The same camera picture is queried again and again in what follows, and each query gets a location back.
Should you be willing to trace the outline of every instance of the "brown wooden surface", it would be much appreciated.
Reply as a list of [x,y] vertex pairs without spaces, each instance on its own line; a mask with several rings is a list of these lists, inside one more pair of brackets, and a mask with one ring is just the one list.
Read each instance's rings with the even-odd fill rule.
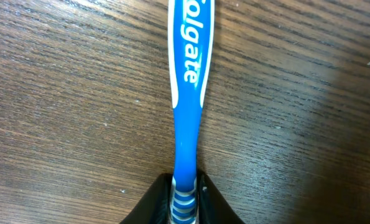
[[[119,223],[172,172],[168,0],[0,0],[0,223]],[[198,150],[246,223],[370,223],[370,0],[216,0]]]

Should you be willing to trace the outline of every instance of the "table surface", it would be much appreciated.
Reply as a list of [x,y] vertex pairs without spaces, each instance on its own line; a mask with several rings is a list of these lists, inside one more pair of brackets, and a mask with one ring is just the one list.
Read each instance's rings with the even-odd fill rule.
[[[119,223],[172,172],[168,0],[0,0],[0,223]],[[370,223],[370,0],[216,0],[198,165],[246,223]]]

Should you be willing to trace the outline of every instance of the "blue toothbrush handle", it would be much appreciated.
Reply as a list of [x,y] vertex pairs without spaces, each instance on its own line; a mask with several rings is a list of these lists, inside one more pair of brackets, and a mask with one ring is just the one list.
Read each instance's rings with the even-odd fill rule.
[[210,70],[215,0],[169,0],[168,50],[175,124],[171,223],[197,214],[197,139]]

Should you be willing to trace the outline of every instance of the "blue toothbrush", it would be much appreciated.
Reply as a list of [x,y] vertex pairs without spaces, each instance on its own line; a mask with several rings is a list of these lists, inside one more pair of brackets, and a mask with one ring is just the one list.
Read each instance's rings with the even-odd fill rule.
[[175,123],[171,223],[195,223],[197,139],[210,70],[215,0],[169,0],[168,50]]

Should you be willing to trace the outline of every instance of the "toothbrush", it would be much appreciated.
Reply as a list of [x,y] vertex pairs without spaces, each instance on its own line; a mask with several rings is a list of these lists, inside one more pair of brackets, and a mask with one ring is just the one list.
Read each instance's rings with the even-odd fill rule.
[[215,0],[169,0],[168,51],[175,125],[170,221],[196,222],[197,139],[214,33]]

